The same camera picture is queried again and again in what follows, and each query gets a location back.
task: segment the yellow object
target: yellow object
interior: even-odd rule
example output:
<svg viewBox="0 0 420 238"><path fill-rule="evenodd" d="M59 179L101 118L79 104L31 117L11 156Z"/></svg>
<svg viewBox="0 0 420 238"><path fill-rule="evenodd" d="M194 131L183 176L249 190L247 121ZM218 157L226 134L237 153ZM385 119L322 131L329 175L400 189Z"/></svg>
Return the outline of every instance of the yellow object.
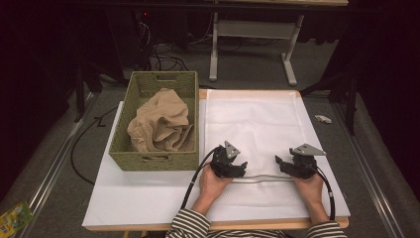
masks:
<svg viewBox="0 0 420 238"><path fill-rule="evenodd" d="M34 218L28 203L19 202L0 216L0 238L7 238L24 228Z"/></svg>

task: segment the striped shirt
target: striped shirt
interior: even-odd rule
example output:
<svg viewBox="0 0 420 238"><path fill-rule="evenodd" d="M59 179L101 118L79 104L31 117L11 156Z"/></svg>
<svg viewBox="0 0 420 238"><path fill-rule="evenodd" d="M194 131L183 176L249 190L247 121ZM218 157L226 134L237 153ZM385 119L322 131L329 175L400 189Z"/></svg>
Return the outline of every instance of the striped shirt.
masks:
<svg viewBox="0 0 420 238"><path fill-rule="evenodd" d="M280 230L223 230L209 231L210 221L199 212L190 209L181 209L173 218L166 238L286 238ZM347 237L339 224L335 221L327 221L312 226L308 230L307 238L332 238Z"/></svg>

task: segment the green wicker basket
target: green wicker basket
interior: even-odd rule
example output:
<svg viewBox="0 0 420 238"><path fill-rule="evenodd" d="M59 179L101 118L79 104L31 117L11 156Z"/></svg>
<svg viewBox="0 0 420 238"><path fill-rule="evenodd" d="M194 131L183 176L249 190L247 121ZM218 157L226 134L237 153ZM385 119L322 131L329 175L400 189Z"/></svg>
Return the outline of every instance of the green wicker basket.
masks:
<svg viewBox="0 0 420 238"><path fill-rule="evenodd" d="M134 152L127 128L139 107L161 88L173 89L188 107L193 124L194 149L190 152ZM195 171L198 168L198 81L194 71L135 71L124 99L109 149L122 171Z"/></svg>

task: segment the person's right hand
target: person's right hand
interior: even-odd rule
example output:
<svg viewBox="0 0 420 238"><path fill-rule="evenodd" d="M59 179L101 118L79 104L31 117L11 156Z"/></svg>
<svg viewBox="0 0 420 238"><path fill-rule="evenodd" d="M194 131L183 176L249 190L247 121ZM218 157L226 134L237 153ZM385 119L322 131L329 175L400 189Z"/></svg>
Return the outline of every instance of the person's right hand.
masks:
<svg viewBox="0 0 420 238"><path fill-rule="evenodd" d="M312 224L319 224L329 220L322 204L322 187L324 181L318 175L309 179L292 177L299 190L300 196L308 207Z"/></svg>
<svg viewBox="0 0 420 238"><path fill-rule="evenodd" d="M306 205L312 203L322 203L322 186L324 181L320 176L315 174L308 179L292 177L299 190L300 196Z"/></svg>

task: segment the handheld controller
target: handheld controller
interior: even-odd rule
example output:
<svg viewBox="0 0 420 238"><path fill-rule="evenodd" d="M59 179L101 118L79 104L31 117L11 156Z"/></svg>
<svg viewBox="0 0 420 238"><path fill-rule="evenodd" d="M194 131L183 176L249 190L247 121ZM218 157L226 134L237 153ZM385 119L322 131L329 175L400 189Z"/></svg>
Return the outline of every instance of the handheld controller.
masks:
<svg viewBox="0 0 420 238"><path fill-rule="evenodd" d="M284 162L278 156L275 156L275 161L279 164L283 173L300 179L309 179L317 173L318 167L314 156L327 155L327 153L308 144L303 144L295 149L290 148L289 151L293 156L293 164Z"/></svg>
<svg viewBox="0 0 420 238"><path fill-rule="evenodd" d="M233 166L232 162L241 152L225 141L225 147L219 146L215 148L213 160L210 163L214 174L219 178L241 178L245 174L248 162L242 163L240 166Z"/></svg>

